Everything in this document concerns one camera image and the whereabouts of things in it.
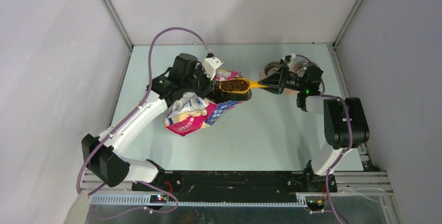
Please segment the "colourful pet food bag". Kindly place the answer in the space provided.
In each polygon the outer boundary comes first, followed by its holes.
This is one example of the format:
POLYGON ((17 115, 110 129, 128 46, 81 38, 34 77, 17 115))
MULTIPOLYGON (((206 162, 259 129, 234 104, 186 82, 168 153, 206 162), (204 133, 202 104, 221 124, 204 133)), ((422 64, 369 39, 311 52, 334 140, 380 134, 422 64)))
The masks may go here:
POLYGON ((242 78, 238 71, 220 70, 216 73, 215 89, 204 98, 187 92, 167 110, 165 128, 180 136, 212 126, 223 114, 251 99, 252 92, 227 93, 219 89, 221 82, 242 78))

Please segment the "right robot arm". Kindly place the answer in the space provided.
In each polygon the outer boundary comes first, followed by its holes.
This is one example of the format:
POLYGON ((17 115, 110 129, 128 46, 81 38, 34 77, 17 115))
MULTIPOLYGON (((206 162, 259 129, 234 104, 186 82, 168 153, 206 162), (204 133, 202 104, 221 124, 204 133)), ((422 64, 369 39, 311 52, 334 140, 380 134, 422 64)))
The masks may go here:
POLYGON ((288 55, 266 72, 259 81, 264 90, 273 94, 295 91, 299 109, 323 116, 325 144, 319 154, 308 161, 294 184, 308 192, 329 189, 336 166, 350 151, 369 140, 370 131, 361 100, 325 94, 322 69, 306 57, 294 61, 294 56, 288 55))

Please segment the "yellow plastic scoop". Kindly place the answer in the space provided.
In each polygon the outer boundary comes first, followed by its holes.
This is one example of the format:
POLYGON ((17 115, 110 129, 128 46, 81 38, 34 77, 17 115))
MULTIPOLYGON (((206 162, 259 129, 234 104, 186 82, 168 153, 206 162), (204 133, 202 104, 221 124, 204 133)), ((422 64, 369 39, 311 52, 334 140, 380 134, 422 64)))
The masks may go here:
POLYGON ((219 84, 219 89, 226 93, 245 94, 251 89, 269 88, 267 85, 262 85, 258 81, 250 81, 246 78, 235 78, 228 81, 222 81, 219 84))

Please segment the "pink double bowl stand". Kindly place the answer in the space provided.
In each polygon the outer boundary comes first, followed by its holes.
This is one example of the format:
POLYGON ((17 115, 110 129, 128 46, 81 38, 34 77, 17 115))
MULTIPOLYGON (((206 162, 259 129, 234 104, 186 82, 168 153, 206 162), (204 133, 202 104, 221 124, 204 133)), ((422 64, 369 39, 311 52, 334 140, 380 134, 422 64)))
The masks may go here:
POLYGON ((322 69, 308 61, 295 64, 273 61, 261 71, 259 84, 272 94, 318 95, 323 85, 322 74, 322 69))

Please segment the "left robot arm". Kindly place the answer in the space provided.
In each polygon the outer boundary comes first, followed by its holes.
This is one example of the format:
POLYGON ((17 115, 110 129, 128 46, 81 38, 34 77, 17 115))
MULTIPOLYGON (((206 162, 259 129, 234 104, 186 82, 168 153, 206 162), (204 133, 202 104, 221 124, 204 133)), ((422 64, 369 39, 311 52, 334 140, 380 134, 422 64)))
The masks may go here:
POLYGON ((153 78, 136 104, 116 123, 97 136, 81 141, 84 165, 104 185, 114 188, 126 181, 142 181, 152 191, 165 184, 159 167, 148 160, 124 156, 125 150, 145 127, 186 93, 205 97, 214 90, 216 72, 223 62, 209 53, 203 61, 179 54, 171 67, 153 78))

